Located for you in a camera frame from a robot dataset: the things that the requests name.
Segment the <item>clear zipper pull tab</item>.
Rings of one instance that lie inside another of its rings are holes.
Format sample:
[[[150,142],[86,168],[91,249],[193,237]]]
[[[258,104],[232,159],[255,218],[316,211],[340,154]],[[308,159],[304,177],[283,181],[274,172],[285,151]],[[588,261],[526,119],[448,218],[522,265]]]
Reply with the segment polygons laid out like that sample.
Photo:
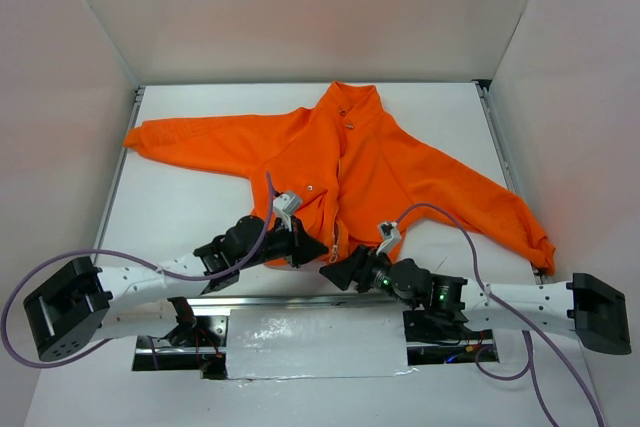
[[[331,250],[329,252],[329,257],[327,259],[328,264],[333,264],[339,261],[341,254],[341,248],[338,244],[334,244],[331,246]]]

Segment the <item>orange zip-up jacket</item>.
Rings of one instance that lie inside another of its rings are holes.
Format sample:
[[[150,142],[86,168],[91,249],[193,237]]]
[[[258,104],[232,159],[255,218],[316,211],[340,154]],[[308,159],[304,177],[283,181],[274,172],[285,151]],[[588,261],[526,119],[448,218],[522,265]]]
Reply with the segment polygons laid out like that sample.
[[[375,246],[382,222],[407,228],[429,218],[555,269],[554,245],[525,202],[405,132],[371,85],[335,82],[314,107],[285,114],[149,120],[124,145],[174,167],[247,179],[260,217],[270,189],[296,193],[306,232],[329,252],[338,244],[339,261]]]

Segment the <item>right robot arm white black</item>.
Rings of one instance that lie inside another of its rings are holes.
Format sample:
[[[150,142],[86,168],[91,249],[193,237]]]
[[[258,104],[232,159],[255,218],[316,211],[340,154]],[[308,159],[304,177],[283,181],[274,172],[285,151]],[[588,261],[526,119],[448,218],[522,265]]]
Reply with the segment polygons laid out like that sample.
[[[624,295],[590,274],[543,285],[479,285],[432,273],[409,258],[392,262],[364,246],[320,273],[342,291],[376,290],[400,302],[407,333],[418,341],[463,341],[487,331],[528,330],[576,338],[601,354],[632,351]]]

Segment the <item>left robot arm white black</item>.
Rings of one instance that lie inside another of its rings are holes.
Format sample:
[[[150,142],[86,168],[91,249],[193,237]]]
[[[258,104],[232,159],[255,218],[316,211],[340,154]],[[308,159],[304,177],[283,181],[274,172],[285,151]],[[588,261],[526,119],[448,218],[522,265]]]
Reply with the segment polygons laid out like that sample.
[[[72,259],[23,302],[38,358],[62,361],[88,344],[127,336],[165,338],[182,346],[195,336],[190,298],[220,291],[241,269],[284,260],[300,267],[328,253],[298,218],[245,216],[193,253],[161,266],[99,267],[88,256]]]

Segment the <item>white foil-wrapped block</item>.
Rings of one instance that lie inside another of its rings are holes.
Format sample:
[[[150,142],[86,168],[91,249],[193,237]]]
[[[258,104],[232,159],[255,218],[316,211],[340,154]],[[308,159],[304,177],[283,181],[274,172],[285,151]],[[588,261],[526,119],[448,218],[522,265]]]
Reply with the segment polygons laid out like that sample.
[[[371,378],[410,371],[393,306],[234,310],[226,369],[233,380]]]

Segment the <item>aluminium frame rail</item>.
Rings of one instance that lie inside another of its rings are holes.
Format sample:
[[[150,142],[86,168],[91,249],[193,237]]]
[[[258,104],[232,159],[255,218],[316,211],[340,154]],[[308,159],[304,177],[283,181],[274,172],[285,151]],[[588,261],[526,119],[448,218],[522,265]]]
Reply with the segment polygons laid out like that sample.
[[[283,114],[313,107],[323,83],[148,86],[136,102],[133,124],[174,117]],[[380,83],[384,109],[414,138],[505,185],[495,130],[484,95],[474,83]],[[160,164],[125,152],[100,232],[96,262],[127,293],[142,297],[158,283],[155,264],[175,263],[200,271],[193,250],[248,214],[248,181]],[[524,259],[489,239],[464,237],[456,228],[423,221],[410,226],[402,254],[426,269],[496,284],[532,284]],[[310,264],[298,269],[256,266],[223,291],[238,299],[275,298],[297,304],[347,303],[358,295],[336,289]]]

